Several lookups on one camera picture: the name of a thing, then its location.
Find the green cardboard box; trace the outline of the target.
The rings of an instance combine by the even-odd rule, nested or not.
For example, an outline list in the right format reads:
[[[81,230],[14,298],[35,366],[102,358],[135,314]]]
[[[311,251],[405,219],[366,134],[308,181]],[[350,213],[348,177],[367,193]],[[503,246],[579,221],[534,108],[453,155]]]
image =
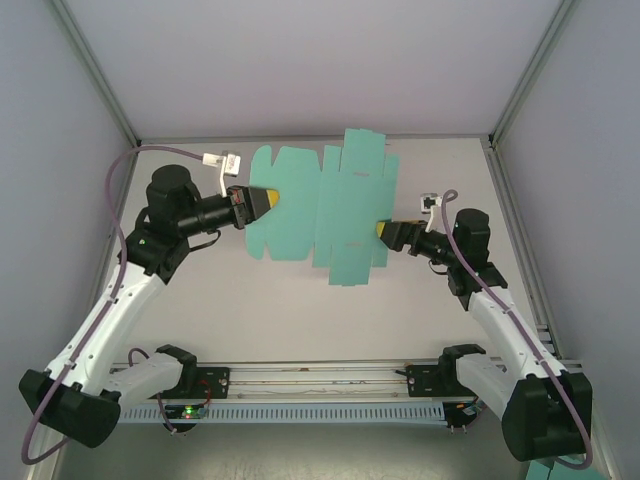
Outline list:
[[[340,146],[323,152],[268,145],[256,150],[249,183],[278,191],[276,207],[245,230],[255,259],[310,259],[329,271],[329,284],[360,286],[374,268],[387,265],[377,225],[394,211],[399,159],[386,137],[348,129]]]

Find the circuit board with green light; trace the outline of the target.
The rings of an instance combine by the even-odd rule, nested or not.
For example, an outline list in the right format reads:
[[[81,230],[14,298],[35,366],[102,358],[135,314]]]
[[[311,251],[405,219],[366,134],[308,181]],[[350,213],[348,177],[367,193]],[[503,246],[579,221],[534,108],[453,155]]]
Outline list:
[[[204,405],[166,405],[165,414],[171,421],[174,420],[201,420],[207,416],[208,407]]]

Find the large green block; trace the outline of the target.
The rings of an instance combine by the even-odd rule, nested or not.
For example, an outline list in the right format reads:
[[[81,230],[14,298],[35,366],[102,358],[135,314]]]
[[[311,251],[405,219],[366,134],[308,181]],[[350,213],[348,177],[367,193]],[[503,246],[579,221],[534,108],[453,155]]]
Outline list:
[[[546,480],[606,480],[597,470],[574,469],[556,461]]]

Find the aluminium side rail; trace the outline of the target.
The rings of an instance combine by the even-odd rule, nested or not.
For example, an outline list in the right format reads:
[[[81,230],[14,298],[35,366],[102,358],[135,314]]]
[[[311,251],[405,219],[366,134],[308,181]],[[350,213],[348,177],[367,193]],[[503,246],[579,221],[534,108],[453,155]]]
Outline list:
[[[554,355],[570,368],[581,370],[579,359],[567,356],[555,325],[555,318],[545,290],[531,242],[526,232],[522,215],[519,211],[514,188],[511,185],[506,167],[500,156],[498,147],[491,135],[481,138],[489,173],[492,178],[498,202],[505,219],[509,238],[514,249],[516,262],[520,271],[527,301],[532,312],[535,325],[549,337],[547,343],[553,348]]]
[[[110,186],[112,207],[119,220],[122,219],[125,209],[126,201],[131,188],[131,183],[134,177],[137,164],[137,154],[130,156],[127,160],[123,161],[114,171],[112,182]],[[104,249],[100,270],[95,282],[94,299],[97,300],[106,286],[106,281],[111,277],[113,270],[114,258],[118,253],[119,240],[115,230],[115,226],[110,218],[109,221],[109,235],[107,238],[107,244]]]

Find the black right mount plate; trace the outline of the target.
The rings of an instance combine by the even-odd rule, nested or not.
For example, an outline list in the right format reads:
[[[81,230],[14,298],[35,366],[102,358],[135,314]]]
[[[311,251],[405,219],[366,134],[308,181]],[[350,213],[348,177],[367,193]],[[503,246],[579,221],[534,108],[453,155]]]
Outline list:
[[[408,395],[412,398],[442,397],[439,368],[436,365],[408,365],[405,367]]]

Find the black mount plate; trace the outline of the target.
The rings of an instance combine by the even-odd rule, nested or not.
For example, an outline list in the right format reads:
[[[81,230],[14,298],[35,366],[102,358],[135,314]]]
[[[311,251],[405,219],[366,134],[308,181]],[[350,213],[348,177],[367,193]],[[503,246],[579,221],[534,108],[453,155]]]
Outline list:
[[[228,367],[199,367],[191,397],[202,401],[226,399],[230,373]]]
[[[408,395],[412,398],[442,397],[439,368],[436,365],[408,365],[405,367]]]

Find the aluminium frame post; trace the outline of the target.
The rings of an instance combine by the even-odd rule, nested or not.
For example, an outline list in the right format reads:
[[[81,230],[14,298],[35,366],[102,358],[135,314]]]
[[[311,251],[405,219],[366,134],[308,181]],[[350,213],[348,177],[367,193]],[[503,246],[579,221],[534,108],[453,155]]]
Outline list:
[[[71,50],[117,128],[132,147],[137,147],[141,142],[139,135],[127,117],[67,0],[44,0],[44,3],[59,24]]]
[[[494,149],[500,145],[511,129],[580,3],[581,0],[559,0],[551,20],[489,134],[489,143]]]

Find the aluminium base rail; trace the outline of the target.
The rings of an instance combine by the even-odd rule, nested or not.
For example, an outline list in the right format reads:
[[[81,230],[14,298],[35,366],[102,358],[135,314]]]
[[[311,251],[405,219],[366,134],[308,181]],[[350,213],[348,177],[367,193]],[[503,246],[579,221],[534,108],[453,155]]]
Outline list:
[[[436,365],[444,389],[442,397],[412,398],[408,395],[405,367]],[[470,390],[446,378],[436,360],[346,361],[309,363],[203,363],[199,367],[228,367],[229,392],[215,402],[403,402],[426,399],[470,399]],[[163,393],[166,401],[196,401],[191,391]]]

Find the black left mount plate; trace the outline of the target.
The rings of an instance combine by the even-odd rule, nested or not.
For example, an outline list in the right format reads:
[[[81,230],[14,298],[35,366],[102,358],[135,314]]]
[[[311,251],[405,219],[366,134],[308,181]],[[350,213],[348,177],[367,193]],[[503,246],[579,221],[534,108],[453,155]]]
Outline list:
[[[199,367],[191,397],[202,401],[226,399],[230,373],[228,367]]]

